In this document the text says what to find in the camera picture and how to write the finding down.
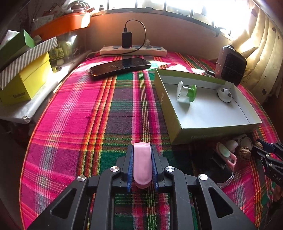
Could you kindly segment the white plug in strip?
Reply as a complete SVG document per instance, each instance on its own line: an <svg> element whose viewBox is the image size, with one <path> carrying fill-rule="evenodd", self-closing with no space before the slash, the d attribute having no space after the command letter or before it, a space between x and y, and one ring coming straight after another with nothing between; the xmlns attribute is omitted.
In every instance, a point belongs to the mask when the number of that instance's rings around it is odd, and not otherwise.
<svg viewBox="0 0 283 230"><path fill-rule="evenodd" d="M145 46L145 47L151 47L151 43L150 43L150 40L149 40L149 39L147 39L147 40L145 41L144 46Z"/></svg>

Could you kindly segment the brown walnut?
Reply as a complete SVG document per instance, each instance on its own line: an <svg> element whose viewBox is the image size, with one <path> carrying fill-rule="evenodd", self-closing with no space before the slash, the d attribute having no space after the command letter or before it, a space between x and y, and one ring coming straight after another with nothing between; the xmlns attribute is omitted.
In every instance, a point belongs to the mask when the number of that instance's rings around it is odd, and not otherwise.
<svg viewBox="0 0 283 230"><path fill-rule="evenodd" d="M258 141L255 142L255 146L260 148L260 149L263 149L263 145Z"/></svg>
<svg viewBox="0 0 283 230"><path fill-rule="evenodd" d="M248 147L240 147L237 151L237 155L240 160L248 161L251 157L251 152Z"/></svg>

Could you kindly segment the white round dome gadget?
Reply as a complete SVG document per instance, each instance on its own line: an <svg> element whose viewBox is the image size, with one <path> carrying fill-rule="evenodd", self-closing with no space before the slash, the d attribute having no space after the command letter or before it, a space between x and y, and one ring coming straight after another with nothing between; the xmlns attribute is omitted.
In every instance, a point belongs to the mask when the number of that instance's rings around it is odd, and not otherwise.
<svg viewBox="0 0 283 230"><path fill-rule="evenodd" d="M217 90L217 95L221 101L224 103L231 103L232 94L230 93L228 88L219 88Z"/></svg>

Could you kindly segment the green white cardboard box tray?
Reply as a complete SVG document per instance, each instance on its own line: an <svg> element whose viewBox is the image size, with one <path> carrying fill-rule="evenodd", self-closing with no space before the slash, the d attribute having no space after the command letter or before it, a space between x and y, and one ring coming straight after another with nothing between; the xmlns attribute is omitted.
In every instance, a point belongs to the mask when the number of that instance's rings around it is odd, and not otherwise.
<svg viewBox="0 0 283 230"><path fill-rule="evenodd" d="M184 96L177 99L180 81L187 87L197 86L193 102ZM154 86L171 145L250 133L262 123L248 99L231 82L195 73L156 69ZM219 88L229 89L231 103L219 99Z"/></svg>

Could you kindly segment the green white suction hook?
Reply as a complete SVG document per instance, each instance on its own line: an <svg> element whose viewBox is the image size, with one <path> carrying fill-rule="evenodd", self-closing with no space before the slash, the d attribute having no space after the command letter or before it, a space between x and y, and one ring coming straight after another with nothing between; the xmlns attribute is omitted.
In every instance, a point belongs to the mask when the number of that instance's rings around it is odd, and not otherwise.
<svg viewBox="0 0 283 230"><path fill-rule="evenodd" d="M197 86L192 85L191 87L187 87L184 85L183 81L180 81L177 86L177 99L180 97L188 97L190 102L193 102L196 98L197 94Z"/></svg>

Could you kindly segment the small white round cap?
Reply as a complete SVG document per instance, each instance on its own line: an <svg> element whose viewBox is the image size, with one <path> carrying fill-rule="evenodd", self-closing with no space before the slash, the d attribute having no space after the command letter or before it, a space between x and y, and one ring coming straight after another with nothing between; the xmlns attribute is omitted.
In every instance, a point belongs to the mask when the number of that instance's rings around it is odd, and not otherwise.
<svg viewBox="0 0 283 230"><path fill-rule="evenodd" d="M229 140L224 145L232 153L234 153L236 148L238 147L238 143L235 140Z"/></svg>

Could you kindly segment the plaid bedspread cloth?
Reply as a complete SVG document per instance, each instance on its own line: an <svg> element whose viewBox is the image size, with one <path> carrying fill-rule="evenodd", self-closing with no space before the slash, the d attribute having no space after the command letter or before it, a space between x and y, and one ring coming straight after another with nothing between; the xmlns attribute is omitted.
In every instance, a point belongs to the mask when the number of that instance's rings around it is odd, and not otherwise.
<svg viewBox="0 0 283 230"><path fill-rule="evenodd" d="M190 55L143 57L150 70L95 81L89 68L121 57L92 58L81 63L59 87L31 136L20 182L20 211L24 229L78 175L98 175L116 163L134 142L151 142L169 164L191 174L189 146L170 145L154 88L154 70L187 72L214 70L212 61ZM267 223L275 183L253 158L237 168L224 192L254 222ZM153 187L115 198L114 229L170 229L169 195Z"/></svg>

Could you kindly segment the green box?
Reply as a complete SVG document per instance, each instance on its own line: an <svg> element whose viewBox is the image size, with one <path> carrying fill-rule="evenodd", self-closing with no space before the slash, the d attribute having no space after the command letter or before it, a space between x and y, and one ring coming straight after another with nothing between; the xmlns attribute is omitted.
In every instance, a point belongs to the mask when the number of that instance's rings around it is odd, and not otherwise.
<svg viewBox="0 0 283 230"><path fill-rule="evenodd" d="M21 30L1 48L1 70L35 46L36 43L28 32Z"/></svg>

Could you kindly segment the black lighter device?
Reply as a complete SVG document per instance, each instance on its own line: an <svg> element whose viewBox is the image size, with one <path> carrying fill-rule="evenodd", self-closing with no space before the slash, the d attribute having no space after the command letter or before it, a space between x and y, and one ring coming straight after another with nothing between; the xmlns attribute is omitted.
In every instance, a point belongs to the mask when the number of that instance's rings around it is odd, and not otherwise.
<svg viewBox="0 0 283 230"><path fill-rule="evenodd" d="M234 172L215 152L205 152L198 158L201 173L206 174L220 188L228 186L234 178Z"/></svg>

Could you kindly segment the cream heart curtain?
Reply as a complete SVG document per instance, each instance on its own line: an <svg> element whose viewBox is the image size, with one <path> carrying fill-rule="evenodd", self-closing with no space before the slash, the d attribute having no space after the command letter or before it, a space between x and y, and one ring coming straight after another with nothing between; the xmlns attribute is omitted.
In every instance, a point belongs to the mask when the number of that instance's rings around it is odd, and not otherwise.
<svg viewBox="0 0 283 230"><path fill-rule="evenodd" d="M249 21L231 45L247 60L241 83L262 104L280 94L282 36L273 20L254 1L248 1L247 5Z"/></svg>

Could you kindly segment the orange tray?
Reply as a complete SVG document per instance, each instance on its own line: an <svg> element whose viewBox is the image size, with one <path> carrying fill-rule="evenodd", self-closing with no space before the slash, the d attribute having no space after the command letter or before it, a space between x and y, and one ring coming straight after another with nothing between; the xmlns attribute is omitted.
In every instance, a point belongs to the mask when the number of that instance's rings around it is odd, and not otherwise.
<svg viewBox="0 0 283 230"><path fill-rule="evenodd" d="M90 19L91 14L88 12L66 14L32 31L31 36L35 38L39 35L45 41L71 31L86 28L89 26Z"/></svg>

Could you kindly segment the white power strip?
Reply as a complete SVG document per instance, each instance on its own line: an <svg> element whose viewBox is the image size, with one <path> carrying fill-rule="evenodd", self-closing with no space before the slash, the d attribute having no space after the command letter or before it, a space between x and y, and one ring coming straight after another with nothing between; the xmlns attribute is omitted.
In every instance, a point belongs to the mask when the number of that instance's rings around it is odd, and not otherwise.
<svg viewBox="0 0 283 230"><path fill-rule="evenodd" d="M145 47L140 48L138 45L134 45L130 48L123 48L121 45L103 47L100 50L100 55L136 55L136 56L155 56L165 57L167 50L163 47Z"/></svg>

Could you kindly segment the yellow box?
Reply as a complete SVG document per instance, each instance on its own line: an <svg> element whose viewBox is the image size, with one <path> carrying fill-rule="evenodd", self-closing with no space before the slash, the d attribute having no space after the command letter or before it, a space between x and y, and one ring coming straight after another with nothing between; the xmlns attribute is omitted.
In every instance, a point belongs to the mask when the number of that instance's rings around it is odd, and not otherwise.
<svg viewBox="0 0 283 230"><path fill-rule="evenodd" d="M31 100L46 83L47 77L51 73L49 53L44 53L21 70L1 90L1 103L12 105Z"/></svg>

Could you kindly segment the pink clip with green pad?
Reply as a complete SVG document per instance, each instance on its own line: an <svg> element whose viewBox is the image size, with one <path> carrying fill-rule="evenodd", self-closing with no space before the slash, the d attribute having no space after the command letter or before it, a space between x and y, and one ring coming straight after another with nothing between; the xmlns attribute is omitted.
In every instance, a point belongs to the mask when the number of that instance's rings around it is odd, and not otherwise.
<svg viewBox="0 0 283 230"><path fill-rule="evenodd" d="M228 167L234 171L237 162L236 156L222 143L216 144L216 152L225 161Z"/></svg>

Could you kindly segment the striped white box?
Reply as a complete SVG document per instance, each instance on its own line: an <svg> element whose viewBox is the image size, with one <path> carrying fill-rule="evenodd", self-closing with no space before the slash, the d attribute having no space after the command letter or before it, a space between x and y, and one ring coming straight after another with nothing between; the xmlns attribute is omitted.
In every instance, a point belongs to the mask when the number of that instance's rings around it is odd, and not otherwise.
<svg viewBox="0 0 283 230"><path fill-rule="evenodd" d="M29 49L1 72L1 90L26 66L57 47L57 37L50 38Z"/></svg>

